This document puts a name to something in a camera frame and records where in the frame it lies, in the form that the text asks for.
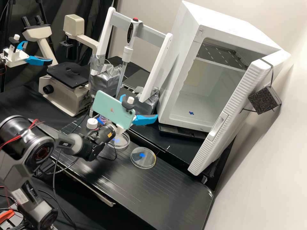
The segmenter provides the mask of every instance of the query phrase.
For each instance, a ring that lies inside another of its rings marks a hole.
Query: black foam block
[[[281,99],[270,86],[249,95],[248,100],[258,114],[262,114],[281,105]]]

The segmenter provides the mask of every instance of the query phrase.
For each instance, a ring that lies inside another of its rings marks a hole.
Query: red wire
[[[4,192],[5,192],[6,201],[7,201],[7,205],[8,205],[7,207],[10,208],[11,205],[10,205],[10,201],[9,201],[9,198],[8,198],[7,188],[6,187],[4,187]]]
[[[38,121],[38,119],[35,119],[33,122],[32,122],[32,124],[29,126],[29,128],[28,129],[32,129],[32,128],[34,128],[36,125],[34,125],[36,122]],[[21,138],[21,136],[20,135],[18,135],[18,136],[16,136],[16,137],[13,137],[12,139],[10,139],[10,140],[8,140],[7,142],[5,142],[5,143],[3,143],[2,145],[0,145],[0,150],[3,148],[3,146],[5,146],[6,144],[8,144],[8,143],[11,143],[11,142],[13,142],[13,141],[16,141],[16,140],[18,140],[19,138]]]

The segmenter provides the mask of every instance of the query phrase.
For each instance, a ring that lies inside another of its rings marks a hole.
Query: microscope focus knob
[[[53,93],[54,89],[52,85],[46,85],[43,87],[43,91],[45,94]]]
[[[128,97],[127,103],[133,104],[133,102],[134,102],[134,97]]]

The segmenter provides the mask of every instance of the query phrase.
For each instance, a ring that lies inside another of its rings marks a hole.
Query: silver duct tape
[[[101,55],[99,57],[96,57],[96,55],[92,54],[91,58],[90,58],[91,69],[100,73],[101,70],[102,70],[102,67],[105,63],[105,60],[106,60],[105,55]]]
[[[89,84],[91,96],[95,97],[98,90],[101,90],[110,96],[115,96],[122,65],[114,67],[111,64],[101,64],[102,59],[95,58],[94,55],[92,55],[91,60],[93,60],[93,64],[91,62],[91,68],[93,66],[94,70],[98,72],[101,72],[103,65],[106,65],[106,71],[103,73],[94,76],[90,74]]]
[[[143,91],[143,87],[136,87],[136,89],[134,90],[137,93],[141,93]],[[140,94],[138,94],[135,98],[135,111],[136,114],[140,114],[140,115],[151,115],[153,114],[157,103],[159,101],[159,89],[157,87],[154,87],[151,91],[151,96],[150,98],[148,98],[146,101],[144,101],[143,103],[140,102],[138,99],[140,97]]]

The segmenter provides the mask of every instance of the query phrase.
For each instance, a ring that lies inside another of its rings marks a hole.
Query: open door
[[[274,77],[276,77],[282,69],[282,64],[289,57],[289,53],[279,50],[263,57],[263,59],[274,66]],[[271,74],[271,66],[260,59],[250,64],[189,166],[188,170],[192,174],[200,174],[220,157],[224,149],[237,135],[250,113],[242,110],[243,108],[252,108],[248,96],[268,85]]]

